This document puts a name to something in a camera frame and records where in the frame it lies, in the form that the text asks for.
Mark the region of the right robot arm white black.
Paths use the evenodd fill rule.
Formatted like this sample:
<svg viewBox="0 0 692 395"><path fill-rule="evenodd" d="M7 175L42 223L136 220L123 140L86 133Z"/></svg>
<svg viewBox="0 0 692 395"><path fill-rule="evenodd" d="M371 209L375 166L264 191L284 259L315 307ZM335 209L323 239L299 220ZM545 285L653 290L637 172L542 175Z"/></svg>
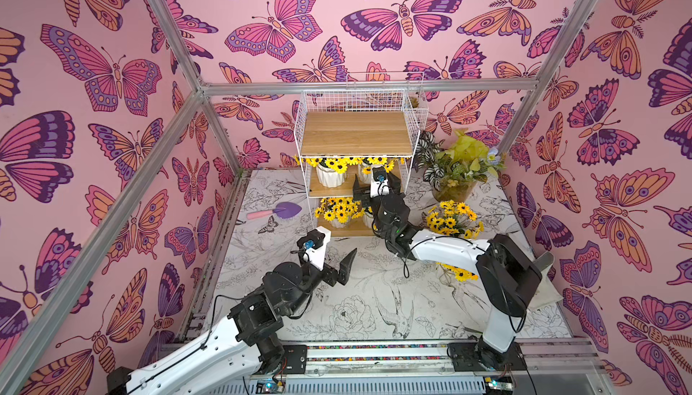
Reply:
<svg viewBox="0 0 692 395"><path fill-rule="evenodd" d="M476 355L487 370L505 368L542 281L541 271L507 235L471 239L412 224L405 196L395 187L399 180L389 176L378 181L376 176L368 184L355 179L352 186L353 200L372 209L374 235L404 262L442 263L479 277L491 309Z"/></svg>

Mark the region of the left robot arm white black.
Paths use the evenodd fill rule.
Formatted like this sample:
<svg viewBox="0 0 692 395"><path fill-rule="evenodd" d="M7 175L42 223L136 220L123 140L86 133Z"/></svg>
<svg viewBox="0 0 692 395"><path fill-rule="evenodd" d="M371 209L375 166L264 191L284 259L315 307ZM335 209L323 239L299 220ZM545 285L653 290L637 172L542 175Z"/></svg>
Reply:
<svg viewBox="0 0 692 395"><path fill-rule="evenodd" d="M346 284L358 251L352 250L337 269L322 269L308 258L284 262L267 272L261 286L235 304L227 315L198 338L155 363L136 370L120 367L109 373L110 394L207 394L254 373L272 373L284 363L278 331L285 319L300 319L321 284Z"/></svg>

